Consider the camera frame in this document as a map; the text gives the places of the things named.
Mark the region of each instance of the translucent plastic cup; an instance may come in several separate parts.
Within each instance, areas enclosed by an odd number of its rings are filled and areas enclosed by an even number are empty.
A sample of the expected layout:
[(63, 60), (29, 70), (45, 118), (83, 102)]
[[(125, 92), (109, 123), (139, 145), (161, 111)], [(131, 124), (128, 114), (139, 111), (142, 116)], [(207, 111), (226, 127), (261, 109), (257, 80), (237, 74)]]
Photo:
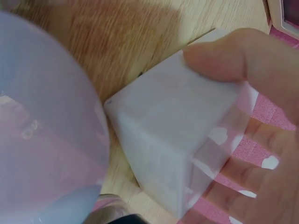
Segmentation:
[(109, 138), (84, 71), (51, 36), (0, 11), (0, 223), (81, 224)]

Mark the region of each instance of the wooden table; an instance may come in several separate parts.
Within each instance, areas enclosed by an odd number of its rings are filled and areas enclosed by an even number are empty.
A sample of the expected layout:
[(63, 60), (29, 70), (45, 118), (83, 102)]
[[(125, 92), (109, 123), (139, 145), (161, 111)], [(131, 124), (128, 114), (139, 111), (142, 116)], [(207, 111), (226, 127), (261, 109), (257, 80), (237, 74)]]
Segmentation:
[[(85, 69), (102, 102), (192, 39), (214, 27), (269, 33), (263, 0), (73, 0), (15, 12), (53, 34)], [(110, 129), (111, 158), (103, 193), (120, 195), (151, 224), (174, 224), (137, 186)]]

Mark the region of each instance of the pink surface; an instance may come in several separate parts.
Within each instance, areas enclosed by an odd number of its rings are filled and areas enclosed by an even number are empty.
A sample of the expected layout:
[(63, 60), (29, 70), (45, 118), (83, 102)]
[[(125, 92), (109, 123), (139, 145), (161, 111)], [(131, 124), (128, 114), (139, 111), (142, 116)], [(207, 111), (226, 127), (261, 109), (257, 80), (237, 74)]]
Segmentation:
[[(277, 37), (278, 39), (287, 42), (292, 47), (299, 49), (299, 41), (295, 40), (285, 34), (280, 33), (276, 29), (271, 30), (271, 35)], [(293, 130), (294, 126), (287, 120), (283, 111), (270, 102), (266, 97), (259, 95), (257, 103), (253, 112), (253, 117), (257, 118), (265, 123), (273, 124), (284, 129)], [(255, 142), (250, 141), (247, 138), (244, 138), (233, 156), (240, 158), (244, 161), (252, 162), (256, 165), (262, 166), (264, 168), (275, 168), (278, 164), (276, 157), (265, 151)], [(235, 190), (243, 190), (237, 184), (231, 182), (222, 175), (218, 175), (216, 181), (229, 186)], [(255, 196), (252, 192), (241, 191), (248, 196)], [(216, 209), (213, 205), (206, 202), (203, 199), (200, 199), (194, 206), (201, 214), (205, 215), (207, 218), (210, 218), (213, 221), (216, 221), (220, 224), (241, 224), (237, 220), (229, 217), (225, 213)]]

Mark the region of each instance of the hand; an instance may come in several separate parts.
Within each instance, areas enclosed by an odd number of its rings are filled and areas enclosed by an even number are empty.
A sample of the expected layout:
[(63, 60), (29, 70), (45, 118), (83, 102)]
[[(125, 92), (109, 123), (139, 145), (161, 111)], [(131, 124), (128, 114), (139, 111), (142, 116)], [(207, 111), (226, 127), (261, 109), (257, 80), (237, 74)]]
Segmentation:
[[(247, 197), (213, 182), (204, 197), (244, 224), (299, 223), (299, 51), (262, 32), (240, 29), (210, 43), (184, 50), (195, 71), (222, 82), (247, 80), (253, 88), (281, 107), (296, 126), (295, 132), (251, 119), (246, 135), (280, 157), (274, 170), (231, 157), (221, 173), (257, 194)], [(212, 224), (197, 219), (194, 211), (186, 224)]]

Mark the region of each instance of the white paper box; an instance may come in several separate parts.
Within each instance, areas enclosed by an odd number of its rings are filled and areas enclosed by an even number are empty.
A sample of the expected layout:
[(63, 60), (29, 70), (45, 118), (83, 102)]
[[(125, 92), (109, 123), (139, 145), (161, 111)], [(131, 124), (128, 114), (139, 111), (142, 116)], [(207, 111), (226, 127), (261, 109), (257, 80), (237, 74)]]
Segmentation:
[[(228, 34), (216, 29), (198, 42)], [(105, 103), (140, 186), (181, 218), (240, 143), (258, 93), (248, 83), (208, 80), (182, 51)]]

